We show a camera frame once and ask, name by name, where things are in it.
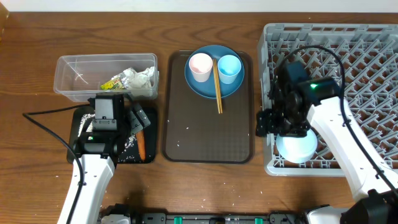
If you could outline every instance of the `dish rack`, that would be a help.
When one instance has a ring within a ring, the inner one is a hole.
[[[272,106],[267,94],[275,68],[289,52],[304,45],[322,45],[341,57],[345,96],[355,120],[386,164],[398,172],[398,25],[266,25],[257,46],[263,110]],[[294,57],[312,78],[332,77],[341,85],[338,63],[327,52],[307,49]],[[319,135],[316,153],[302,164],[279,155],[275,138],[268,134],[264,141],[264,168],[269,175],[344,176]]]

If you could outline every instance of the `plate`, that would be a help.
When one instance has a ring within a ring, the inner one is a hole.
[[[231,84],[224,84],[220,81],[220,92],[221,92],[221,97],[227,97],[234,93],[242,84],[243,78],[244,78],[244,67],[242,63],[242,59],[239,57],[239,55],[233,51],[232,49],[229,49],[227,47],[221,46],[221,45],[209,45],[202,47],[198,50],[196,50],[194,53],[191,54],[191,56],[188,58],[186,64],[185,64],[185,79],[187,80],[188,86],[197,94],[210,98],[210,99],[215,99],[216,98],[216,89],[215,89],[215,84],[214,84],[214,74],[213,74],[213,68],[211,68],[211,73],[209,79],[207,81],[200,83],[197,82],[192,75],[191,70],[189,69],[189,60],[191,57],[197,53],[205,53],[208,54],[211,58],[215,58],[218,60],[225,55],[234,55],[241,61],[242,69],[238,73],[238,76],[236,77],[235,81],[232,82]]]

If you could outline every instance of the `chopsticks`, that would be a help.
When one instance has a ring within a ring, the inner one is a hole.
[[[220,79],[218,78],[217,59],[213,59],[213,74],[214,74],[214,84],[216,86],[218,113],[222,114],[223,113],[223,105],[221,103]]]

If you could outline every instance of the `blue cup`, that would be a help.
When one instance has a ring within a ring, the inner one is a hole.
[[[231,84],[241,71],[242,64],[234,55],[225,55],[218,60],[217,67],[220,81],[224,84]]]

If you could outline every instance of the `plastic bin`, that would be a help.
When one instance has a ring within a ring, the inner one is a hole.
[[[155,67],[150,78],[152,88],[145,90],[102,90],[101,85],[125,69],[137,72]],[[61,93],[74,102],[84,102],[97,93],[129,93],[134,100],[157,98],[159,71],[154,54],[67,55],[58,59],[55,71],[54,92]]]
[[[351,112],[377,153],[398,173],[398,25],[267,24],[257,46],[262,109],[272,107],[267,94],[274,70],[289,52],[304,45],[322,45],[340,55]],[[332,77],[341,84],[340,68],[327,52],[303,50],[295,60],[310,70],[310,77]],[[302,164],[283,158],[275,137],[268,134],[264,141],[264,168],[269,175],[344,176],[321,136],[315,155]]]

